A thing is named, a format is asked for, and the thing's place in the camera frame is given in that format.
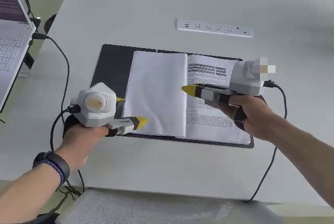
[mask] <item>open book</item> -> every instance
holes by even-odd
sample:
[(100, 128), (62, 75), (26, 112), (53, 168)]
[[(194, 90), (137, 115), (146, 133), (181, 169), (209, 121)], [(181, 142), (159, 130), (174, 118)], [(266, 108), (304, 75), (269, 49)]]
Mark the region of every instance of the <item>open book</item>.
[(183, 53), (134, 53), (124, 117), (144, 116), (138, 134), (175, 136), (211, 142), (249, 144), (250, 136), (220, 110), (188, 96), (182, 86), (228, 86), (234, 60)]

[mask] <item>laptop keyboard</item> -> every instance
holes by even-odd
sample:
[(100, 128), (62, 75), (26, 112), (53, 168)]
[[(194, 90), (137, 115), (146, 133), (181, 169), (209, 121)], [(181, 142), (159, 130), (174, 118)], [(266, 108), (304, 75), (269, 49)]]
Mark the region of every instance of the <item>laptop keyboard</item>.
[(24, 37), (0, 35), (0, 72), (10, 71), (22, 46)]

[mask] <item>laptop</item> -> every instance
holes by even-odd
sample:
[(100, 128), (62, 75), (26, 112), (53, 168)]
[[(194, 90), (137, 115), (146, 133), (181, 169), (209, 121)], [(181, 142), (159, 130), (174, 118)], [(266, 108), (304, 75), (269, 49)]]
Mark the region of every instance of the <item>laptop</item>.
[(35, 30), (20, 0), (0, 0), (0, 112)]

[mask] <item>table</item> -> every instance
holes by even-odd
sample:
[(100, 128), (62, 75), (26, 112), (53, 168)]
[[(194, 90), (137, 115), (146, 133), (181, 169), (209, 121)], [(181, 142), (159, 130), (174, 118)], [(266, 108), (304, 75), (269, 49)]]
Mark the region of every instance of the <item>table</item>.
[[(271, 75), (288, 97), (288, 119), (334, 145), (334, 78), (329, 9), (325, 0), (64, 0), (51, 28), (70, 62), (65, 104), (90, 85), (102, 44), (241, 57), (267, 56)], [(176, 18), (254, 28), (252, 39), (177, 31)], [(0, 137), (0, 179), (12, 180), (49, 150), (50, 128), (60, 111), (66, 63), (45, 41)], [(319, 101), (316, 92), (324, 96)], [(283, 115), (279, 91), (265, 98)], [(55, 133), (61, 141), (61, 125)], [(87, 186), (233, 199), (252, 196), (273, 145), (255, 140), (254, 149), (115, 137), (91, 154), (82, 173)], [(79, 185), (79, 178), (71, 181)], [(280, 152), (255, 198), (264, 202), (327, 205)]]

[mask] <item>floor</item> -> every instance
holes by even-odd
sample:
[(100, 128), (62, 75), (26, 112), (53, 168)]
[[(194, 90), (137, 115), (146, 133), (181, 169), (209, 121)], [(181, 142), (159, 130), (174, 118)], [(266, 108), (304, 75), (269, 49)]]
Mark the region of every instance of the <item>floor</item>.
[[(57, 13), (63, 0), (30, 0), (32, 10), (36, 17), (41, 17), (42, 25), (44, 22), (50, 18), (53, 14)], [(30, 53), (33, 57), (36, 57), (38, 51), (41, 47), (41, 43), (35, 42), (30, 49)], [(15, 104), (15, 98), (19, 96), (20, 89), (24, 86), (24, 79), (18, 79), (14, 86), (13, 92), (9, 98), (6, 108), (2, 114), (0, 114), (0, 119), (6, 121), (10, 109), (13, 108)], [(5, 124), (0, 122), (0, 133), (5, 127)], [(7, 181), (0, 181), (0, 190), (3, 189)], [(55, 193), (53, 197), (49, 200), (48, 204), (42, 209), (42, 213), (46, 212), (48, 209), (53, 208), (61, 200), (63, 195), (61, 193)], [(59, 210), (64, 211), (73, 203), (72, 199), (69, 198), (65, 204)], [(315, 207), (315, 206), (304, 206), (304, 205), (291, 205), (291, 204), (277, 204), (268, 206), (274, 213), (286, 217), (286, 221), (289, 224), (326, 224), (334, 223), (334, 210), (330, 207)]]

